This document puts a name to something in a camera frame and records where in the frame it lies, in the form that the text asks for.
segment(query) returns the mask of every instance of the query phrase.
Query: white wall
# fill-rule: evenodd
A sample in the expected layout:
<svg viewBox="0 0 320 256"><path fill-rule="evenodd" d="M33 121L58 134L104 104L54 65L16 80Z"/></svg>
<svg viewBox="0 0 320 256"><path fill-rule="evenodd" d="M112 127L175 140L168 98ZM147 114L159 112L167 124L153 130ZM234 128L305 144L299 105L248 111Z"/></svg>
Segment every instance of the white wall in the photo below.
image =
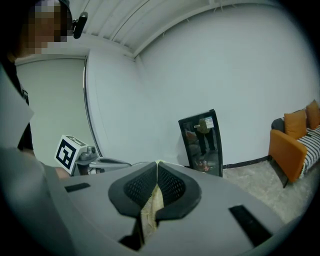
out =
<svg viewBox="0 0 320 256"><path fill-rule="evenodd" d="M132 164L159 158L158 117L134 61L120 54L91 50L87 97L91 124L104 157Z"/></svg>
<svg viewBox="0 0 320 256"><path fill-rule="evenodd" d="M274 7L200 14L140 57L145 91L164 118L159 137L171 162L188 163L179 119L215 109L223 164L234 164L267 156L272 121L320 99L311 50L289 16Z"/></svg>
<svg viewBox="0 0 320 256"><path fill-rule="evenodd" d="M30 121L34 153L50 166L61 135L73 135L95 145L86 114L83 89L84 60L56 59L17 67L28 92L34 116Z"/></svg>

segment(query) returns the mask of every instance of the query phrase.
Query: black mesh pad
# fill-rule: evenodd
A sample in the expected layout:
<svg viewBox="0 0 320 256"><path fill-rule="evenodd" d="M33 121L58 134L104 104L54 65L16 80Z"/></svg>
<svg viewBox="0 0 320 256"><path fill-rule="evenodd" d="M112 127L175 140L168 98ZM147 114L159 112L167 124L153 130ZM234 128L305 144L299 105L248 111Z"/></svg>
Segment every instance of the black mesh pad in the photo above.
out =
<svg viewBox="0 0 320 256"><path fill-rule="evenodd" d="M112 183L109 199L120 214L137 218L156 184L157 164L152 162Z"/></svg>

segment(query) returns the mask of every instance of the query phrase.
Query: gray cushion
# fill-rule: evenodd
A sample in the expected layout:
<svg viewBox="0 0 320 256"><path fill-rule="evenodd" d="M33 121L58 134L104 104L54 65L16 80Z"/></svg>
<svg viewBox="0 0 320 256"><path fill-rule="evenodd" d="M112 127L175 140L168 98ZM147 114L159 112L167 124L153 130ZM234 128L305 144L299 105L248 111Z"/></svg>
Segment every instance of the gray cushion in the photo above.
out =
<svg viewBox="0 0 320 256"><path fill-rule="evenodd" d="M285 132L285 121L282 118L274 120L271 124L271 129L278 130L280 132Z"/></svg>

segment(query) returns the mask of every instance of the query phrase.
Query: gray floor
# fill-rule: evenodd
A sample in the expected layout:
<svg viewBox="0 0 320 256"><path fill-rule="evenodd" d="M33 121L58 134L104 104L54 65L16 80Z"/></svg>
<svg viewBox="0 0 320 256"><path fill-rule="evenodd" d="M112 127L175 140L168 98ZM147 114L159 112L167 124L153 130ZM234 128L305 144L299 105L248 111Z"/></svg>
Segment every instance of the gray floor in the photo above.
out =
<svg viewBox="0 0 320 256"><path fill-rule="evenodd" d="M255 196L288 223L306 210L318 188L320 163L303 179L283 188L284 174L276 163L264 161L244 167L224 169L223 178Z"/></svg>

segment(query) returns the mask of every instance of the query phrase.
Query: striped cushion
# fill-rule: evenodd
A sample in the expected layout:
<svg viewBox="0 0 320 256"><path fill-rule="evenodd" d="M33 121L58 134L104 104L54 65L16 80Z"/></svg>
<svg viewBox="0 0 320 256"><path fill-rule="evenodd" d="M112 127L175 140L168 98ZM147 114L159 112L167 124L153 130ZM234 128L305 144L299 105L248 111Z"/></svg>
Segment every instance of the striped cushion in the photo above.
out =
<svg viewBox="0 0 320 256"><path fill-rule="evenodd" d="M320 135L320 125L318 125L318 127L317 128L315 128L314 130L312 130L312 129L310 129L310 128L307 128L307 131L308 131L308 133L312 133L312 132L314 132L314 133L316 133L316 134L318 134L318 135Z"/></svg>
<svg viewBox="0 0 320 256"><path fill-rule="evenodd" d="M315 130L308 128L307 132L307 135L298 139L298 141L307 148L306 157L299 178L303 178L308 170L320 158L320 125Z"/></svg>

